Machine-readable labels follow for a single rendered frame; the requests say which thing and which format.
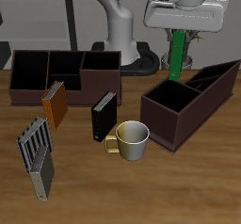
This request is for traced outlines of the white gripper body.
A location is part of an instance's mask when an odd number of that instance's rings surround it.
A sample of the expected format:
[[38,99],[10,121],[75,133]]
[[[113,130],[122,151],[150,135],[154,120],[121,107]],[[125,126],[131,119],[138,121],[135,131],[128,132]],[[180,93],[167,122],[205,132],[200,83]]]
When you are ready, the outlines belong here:
[[144,24],[150,28],[218,32],[228,5],[229,0],[204,0],[201,5],[189,10],[177,8],[174,3],[149,0]]

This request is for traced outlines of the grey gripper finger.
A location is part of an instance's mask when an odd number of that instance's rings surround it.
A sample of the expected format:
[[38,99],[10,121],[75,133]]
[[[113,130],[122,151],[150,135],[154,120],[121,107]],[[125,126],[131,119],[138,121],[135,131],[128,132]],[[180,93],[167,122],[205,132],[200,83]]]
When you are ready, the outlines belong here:
[[186,38],[188,42],[191,42],[194,39],[199,39],[199,35],[198,35],[198,31],[194,31],[194,30],[187,30],[186,31]]
[[170,41],[170,42],[172,42],[172,39],[173,39],[173,33],[172,33],[171,29],[169,29],[169,28],[165,28],[165,31],[166,31],[166,33],[167,33],[167,35],[168,35],[167,40]]

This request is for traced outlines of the green book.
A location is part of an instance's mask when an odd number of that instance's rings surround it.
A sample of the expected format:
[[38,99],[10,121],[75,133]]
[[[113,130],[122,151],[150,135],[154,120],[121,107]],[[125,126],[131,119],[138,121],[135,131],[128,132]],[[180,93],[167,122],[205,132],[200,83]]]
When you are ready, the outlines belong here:
[[185,52],[185,31],[174,30],[169,61],[169,80],[178,81],[180,78]]

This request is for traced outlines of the dark brown desk caddy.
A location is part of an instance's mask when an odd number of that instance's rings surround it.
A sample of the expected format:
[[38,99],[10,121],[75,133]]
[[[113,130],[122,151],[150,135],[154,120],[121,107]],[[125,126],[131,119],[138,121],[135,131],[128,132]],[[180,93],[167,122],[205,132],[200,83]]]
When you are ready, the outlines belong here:
[[13,53],[8,92],[13,105],[40,105],[55,81],[65,85],[69,106],[93,106],[108,91],[121,104],[121,54],[105,51]]
[[205,67],[186,82],[164,79],[141,96],[150,141],[176,153],[233,96],[241,59]]

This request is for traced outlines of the black book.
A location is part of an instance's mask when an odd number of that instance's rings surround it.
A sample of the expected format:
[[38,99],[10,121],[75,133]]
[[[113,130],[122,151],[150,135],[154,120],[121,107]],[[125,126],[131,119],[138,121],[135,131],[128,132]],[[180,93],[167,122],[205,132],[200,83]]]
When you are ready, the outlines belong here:
[[117,94],[108,91],[91,108],[93,139],[102,142],[117,123]]

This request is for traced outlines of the orange book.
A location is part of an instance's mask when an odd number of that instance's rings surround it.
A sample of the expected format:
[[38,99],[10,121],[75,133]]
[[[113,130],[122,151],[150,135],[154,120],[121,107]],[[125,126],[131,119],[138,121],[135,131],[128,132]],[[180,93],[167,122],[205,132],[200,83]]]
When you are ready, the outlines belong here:
[[55,81],[41,97],[45,117],[51,130],[55,130],[68,112],[65,86]]

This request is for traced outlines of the grey striped book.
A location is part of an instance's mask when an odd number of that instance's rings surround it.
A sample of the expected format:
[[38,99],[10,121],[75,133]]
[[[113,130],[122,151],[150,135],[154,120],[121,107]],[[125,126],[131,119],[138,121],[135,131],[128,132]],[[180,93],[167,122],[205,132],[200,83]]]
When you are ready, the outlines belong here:
[[33,120],[16,142],[26,171],[31,169],[39,146],[48,147],[50,151],[54,149],[48,121],[40,117]]

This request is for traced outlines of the plain grey book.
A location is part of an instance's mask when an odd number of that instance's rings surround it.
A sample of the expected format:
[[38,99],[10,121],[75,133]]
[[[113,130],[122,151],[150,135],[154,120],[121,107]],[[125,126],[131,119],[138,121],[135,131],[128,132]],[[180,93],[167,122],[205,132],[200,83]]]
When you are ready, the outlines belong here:
[[37,199],[48,200],[55,170],[52,156],[47,146],[39,145],[29,174]]

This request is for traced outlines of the pot plant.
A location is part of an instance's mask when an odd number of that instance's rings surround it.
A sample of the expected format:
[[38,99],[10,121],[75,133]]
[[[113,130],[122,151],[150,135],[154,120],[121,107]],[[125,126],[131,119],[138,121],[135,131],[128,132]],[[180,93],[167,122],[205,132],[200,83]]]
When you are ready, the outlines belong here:
[[[192,57],[187,54],[190,42],[187,41],[185,37],[185,50],[184,50],[184,58],[183,58],[183,70],[190,70],[192,67]],[[172,48],[172,42],[169,43],[169,48]],[[168,70],[170,63],[170,49],[167,53],[164,53],[161,58],[161,69]]]

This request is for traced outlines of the yellow and white mug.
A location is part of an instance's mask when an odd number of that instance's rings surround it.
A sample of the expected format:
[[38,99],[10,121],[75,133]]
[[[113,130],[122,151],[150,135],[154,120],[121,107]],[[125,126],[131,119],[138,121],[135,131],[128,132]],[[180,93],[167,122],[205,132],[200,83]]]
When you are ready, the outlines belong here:
[[[142,122],[128,120],[121,123],[113,136],[106,136],[104,149],[108,153],[119,153],[127,161],[136,161],[143,156],[150,136],[149,128]],[[118,147],[107,146],[108,140],[116,140]]]

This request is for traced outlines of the grey shelf unit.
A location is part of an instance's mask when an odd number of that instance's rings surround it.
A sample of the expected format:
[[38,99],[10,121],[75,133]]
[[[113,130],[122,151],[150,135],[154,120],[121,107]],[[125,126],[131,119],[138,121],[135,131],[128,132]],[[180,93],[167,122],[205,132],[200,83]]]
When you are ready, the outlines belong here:
[[64,42],[76,51],[73,0],[0,0],[0,41]]

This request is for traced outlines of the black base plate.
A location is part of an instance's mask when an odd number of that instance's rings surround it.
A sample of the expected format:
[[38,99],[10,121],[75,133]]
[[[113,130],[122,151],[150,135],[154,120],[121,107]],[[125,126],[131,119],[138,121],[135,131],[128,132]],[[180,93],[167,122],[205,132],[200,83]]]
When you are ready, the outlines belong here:
[[119,76],[149,76],[159,69],[160,61],[145,41],[116,43],[97,41],[89,52],[93,70],[118,71]]

